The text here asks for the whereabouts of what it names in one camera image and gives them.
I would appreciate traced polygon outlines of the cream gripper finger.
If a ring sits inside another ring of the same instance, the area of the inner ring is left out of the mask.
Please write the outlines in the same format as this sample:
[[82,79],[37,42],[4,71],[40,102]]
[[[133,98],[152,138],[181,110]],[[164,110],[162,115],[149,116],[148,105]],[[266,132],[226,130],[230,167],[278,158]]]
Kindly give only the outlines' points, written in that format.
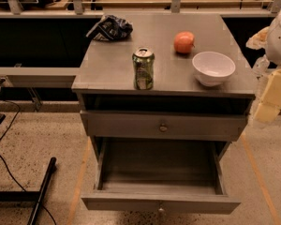
[[254,113],[254,120],[260,123],[271,123],[281,112],[281,68],[268,76],[265,89],[259,99]]

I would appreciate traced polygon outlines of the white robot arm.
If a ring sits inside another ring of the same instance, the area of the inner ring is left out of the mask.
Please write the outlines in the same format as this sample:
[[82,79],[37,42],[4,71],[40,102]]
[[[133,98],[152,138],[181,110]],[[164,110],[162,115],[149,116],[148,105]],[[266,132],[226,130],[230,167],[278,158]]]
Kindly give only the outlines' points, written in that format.
[[246,42],[246,46],[265,50],[265,54],[253,66],[258,77],[265,74],[270,63],[277,65],[277,69],[267,76],[267,82],[261,86],[262,94],[253,115],[255,121],[269,124],[281,112],[281,10],[269,26],[258,31]]

